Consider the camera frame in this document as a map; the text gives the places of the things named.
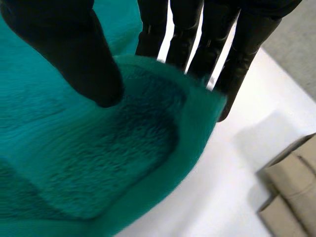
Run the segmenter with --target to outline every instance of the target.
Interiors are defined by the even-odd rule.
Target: cardboard box
[[[278,196],[279,193],[266,174],[265,169],[275,165],[276,163],[279,163],[292,152],[298,156],[307,156],[308,160],[310,161],[308,165],[311,167],[316,167],[316,164],[313,162],[315,159],[312,159],[313,157],[316,157],[316,133],[296,140],[257,172],[258,177],[266,184],[268,190],[272,193],[272,197],[267,203],[270,203],[276,196]]]
[[[306,205],[303,206],[292,206],[287,202],[287,197],[283,197],[279,193],[268,173],[274,177],[274,181],[278,178],[279,185],[280,182],[282,183],[285,180],[292,180],[288,182],[291,185],[284,183],[283,186],[279,187],[283,190],[282,194],[294,192],[297,195],[297,191],[301,190],[300,192],[309,196],[307,198],[309,202],[305,202]],[[292,233],[292,236],[304,237],[308,236],[307,233],[316,234],[314,221],[311,220],[315,219],[315,209],[313,208],[313,200],[316,199],[315,192],[305,193],[306,187],[310,187],[311,184],[314,187],[313,190],[315,190],[316,133],[290,144],[265,165],[258,172],[258,176],[272,194],[270,199],[258,211],[263,223],[271,231],[272,235],[289,236]]]

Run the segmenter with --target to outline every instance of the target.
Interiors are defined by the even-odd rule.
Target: cardboard
[[[294,217],[305,234],[316,236],[316,134],[290,144],[258,175],[272,193],[259,215],[273,235],[301,236],[300,231],[297,235],[279,235],[285,233],[284,222],[294,222]]]
[[[308,236],[280,195],[260,212],[260,216],[276,237]]]

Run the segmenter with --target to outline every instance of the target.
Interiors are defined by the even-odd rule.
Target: black glove
[[[94,0],[2,0],[0,9],[11,30],[79,94],[110,107],[124,91],[93,4]]]

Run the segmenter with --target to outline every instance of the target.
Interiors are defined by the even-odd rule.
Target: textured fabric
[[[94,9],[113,22],[104,27],[113,54],[134,53],[137,3]],[[1,236],[117,233],[187,175],[225,104],[172,66],[120,56],[126,96],[102,109],[2,20],[0,31]]]

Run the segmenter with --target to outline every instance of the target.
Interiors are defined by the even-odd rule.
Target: fleece fabric
[[[226,98],[133,54],[135,0],[94,7],[126,95],[78,95],[0,19],[0,235],[112,236],[163,200],[200,157]]]

